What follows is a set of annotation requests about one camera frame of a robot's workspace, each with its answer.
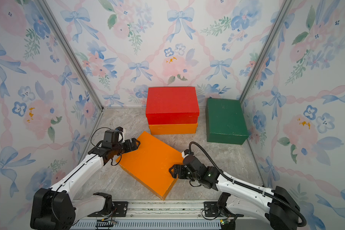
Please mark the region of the red shoebox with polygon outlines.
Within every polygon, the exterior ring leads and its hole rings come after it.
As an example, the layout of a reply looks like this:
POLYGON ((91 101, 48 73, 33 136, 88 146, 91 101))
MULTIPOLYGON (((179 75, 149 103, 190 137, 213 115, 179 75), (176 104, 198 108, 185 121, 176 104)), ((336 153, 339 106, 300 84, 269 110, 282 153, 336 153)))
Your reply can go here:
POLYGON ((149 125, 196 124, 200 114, 195 87, 151 87, 146 118, 149 125))

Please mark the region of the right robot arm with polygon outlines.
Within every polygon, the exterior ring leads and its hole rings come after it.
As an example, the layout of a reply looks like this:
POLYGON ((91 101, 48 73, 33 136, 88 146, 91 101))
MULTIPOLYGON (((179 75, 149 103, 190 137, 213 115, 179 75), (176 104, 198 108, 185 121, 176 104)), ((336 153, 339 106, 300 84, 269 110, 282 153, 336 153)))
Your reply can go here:
POLYGON ((217 202, 223 216, 242 215, 262 220, 274 230, 296 230, 306 223, 301 209, 289 192, 255 186, 225 173, 215 166, 205 166, 194 155, 169 168, 174 179, 197 181, 200 186, 221 192, 217 202))

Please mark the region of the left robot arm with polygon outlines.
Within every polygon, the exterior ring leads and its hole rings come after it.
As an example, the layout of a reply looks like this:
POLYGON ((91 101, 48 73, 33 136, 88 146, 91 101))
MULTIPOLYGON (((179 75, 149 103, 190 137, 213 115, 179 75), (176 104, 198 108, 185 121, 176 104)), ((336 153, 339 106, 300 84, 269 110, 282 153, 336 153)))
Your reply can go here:
POLYGON ((34 230, 69 230, 91 214, 111 217, 116 207, 110 194, 97 192, 83 200, 75 200, 75 195, 94 173, 112 163, 115 156, 121 158, 139 146, 140 141, 136 138, 125 138, 122 127, 107 128, 103 140, 95 144, 69 174, 50 188, 41 188, 34 194, 30 227, 34 230))

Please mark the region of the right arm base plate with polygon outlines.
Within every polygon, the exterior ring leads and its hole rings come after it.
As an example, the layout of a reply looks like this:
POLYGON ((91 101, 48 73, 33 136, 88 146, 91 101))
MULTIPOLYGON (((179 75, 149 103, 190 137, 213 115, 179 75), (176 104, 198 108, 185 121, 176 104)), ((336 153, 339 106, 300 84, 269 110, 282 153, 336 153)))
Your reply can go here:
POLYGON ((217 201, 206 201, 203 203, 203 216, 205 218, 219 218, 219 217, 224 217, 224 218, 233 218, 237 216, 237 214, 234 214, 230 212, 227 208, 219 206, 217 204, 217 201))

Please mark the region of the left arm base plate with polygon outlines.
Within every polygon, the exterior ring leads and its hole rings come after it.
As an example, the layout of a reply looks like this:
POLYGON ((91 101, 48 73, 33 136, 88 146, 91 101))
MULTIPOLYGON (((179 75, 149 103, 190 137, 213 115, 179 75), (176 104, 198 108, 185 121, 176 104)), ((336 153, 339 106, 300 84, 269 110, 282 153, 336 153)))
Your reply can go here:
POLYGON ((112 201, 106 203, 101 211, 94 212, 88 217, 125 217, 127 214, 127 201, 112 201))

